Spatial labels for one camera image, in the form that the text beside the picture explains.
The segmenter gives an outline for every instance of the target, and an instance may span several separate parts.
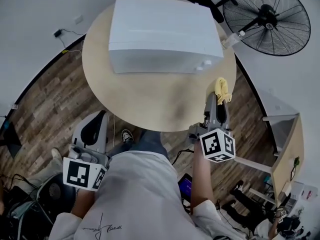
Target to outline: yellow cloth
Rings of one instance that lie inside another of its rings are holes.
[[[225,100],[226,103],[232,99],[232,94],[228,93],[228,83],[223,77],[219,77],[215,82],[214,93],[218,98],[218,105],[222,105]]]

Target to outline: jeans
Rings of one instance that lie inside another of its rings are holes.
[[[255,232],[256,227],[264,221],[267,217],[264,215],[261,207],[245,194],[243,194],[240,190],[234,190],[234,197],[243,204],[249,211],[250,215],[243,216],[237,213],[236,209],[232,206],[226,207],[226,213],[237,223],[241,224],[245,228],[248,228],[253,233]]]
[[[168,160],[167,150],[162,146],[160,132],[153,130],[143,130],[138,143],[127,140],[125,143],[115,146],[108,154],[113,157],[126,151],[149,151],[164,155]]]

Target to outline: fan grille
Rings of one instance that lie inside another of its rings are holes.
[[[233,32],[256,19],[262,5],[270,5],[276,11],[277,24],[273,29],[256,23],[245,31],[242,41],[251,48],[265,54],[288,56],[299,52],[308,43],[310,20],[299,0],[236,1],[238,6],[231,1],[223,5],[225,21]]]

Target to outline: leg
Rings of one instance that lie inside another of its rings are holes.
[[[232,195],[243,204],[252,214],[263,214],[261,207],[245,194],[243,194],[240,190],[236,189],[232,191]]]
[[[57,148],[53,148],[51,150],[51,155],[52,160],[45,168],[27,178],[27,180],[36,187],[40,187],[51,176],[63,172],[63,159],[59,150]],[[34,190],[32,186],[20,180],[18,180],[14,185],[21,188],[27,194],[30,194]]]
[[[237,213],[236,209],[233,208],[231,205],[224,207],[224,210],[235,222],[239,223],[245,228],[248,228],[252,232],[255,232],[256,226],[259,223],[256,223],[253,218],[251,218],[250,216],[243,216]]]
[[[122,142],[121,144],[115,146],[109,153],[109,157],[113,157],[117,154],[126,152],[132,148],[132,146],[135,144],[134,137],[128,129],[124,129],[121,132]]]
[[[128,150],[130,150],[132,148],[132,146],[134,145],[134,142],[130,139],[127,140],[125,143],[120,143],[119,145],[115,146],[109,153],[108,156],[109,157],[113,157],[117,154],[126,152]]]
[[[162,146],[160,132],[153,130],[143,130],[139,143],[135,144],[132,151],[149,151],[164,155],[168,160],[168,153]]]

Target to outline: fan stand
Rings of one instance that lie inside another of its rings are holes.
[[[277,16],[276,11],[269,4],[263,4],[259,9],[258,17],[251,21],[249,24],[239,30],[246,32],[249,28],[258,24],[258,26],[264,26],[267,30],[277,29]]]

